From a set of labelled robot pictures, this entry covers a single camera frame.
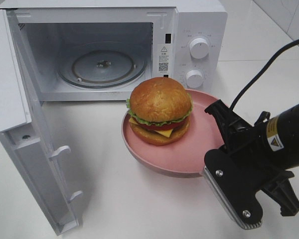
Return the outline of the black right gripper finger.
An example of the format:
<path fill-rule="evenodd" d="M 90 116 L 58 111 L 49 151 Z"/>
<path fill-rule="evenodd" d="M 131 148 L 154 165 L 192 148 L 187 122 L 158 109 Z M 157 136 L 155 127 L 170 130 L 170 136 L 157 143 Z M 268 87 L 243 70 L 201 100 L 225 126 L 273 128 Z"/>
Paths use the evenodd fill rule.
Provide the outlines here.
<path fill-rule="evenodd" d="M 216 121 L 224 141 L 224 145 L 220 149 L 224 152 L 235 152 L 246 144 L 246 132 L 252 126 L 239 115 L 230 111 L 229 107 L 221 100 L 210 104 L 204 111 L 212 115 Z"/>
<path fill-rule="evenodd" d="M 299 200 L 289 181 L 294 176 L 291 171 L 282 170 L 261 188 L 280 205 L 282 216 L 295 216 L 299 212 Z"/>

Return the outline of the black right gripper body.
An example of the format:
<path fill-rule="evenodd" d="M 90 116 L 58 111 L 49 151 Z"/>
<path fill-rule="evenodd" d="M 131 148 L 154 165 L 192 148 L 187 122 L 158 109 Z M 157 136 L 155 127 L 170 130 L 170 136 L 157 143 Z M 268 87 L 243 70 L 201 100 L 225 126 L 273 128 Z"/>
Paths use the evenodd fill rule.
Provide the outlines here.
<path fill-rule="evenodd" d="M 209 150 L 205 166 L 245 223 L 263 216 L 256 193 L 280 171 L 299 166 L 299 104 L 276 117 L 262 112 L 235 152 Z"/>

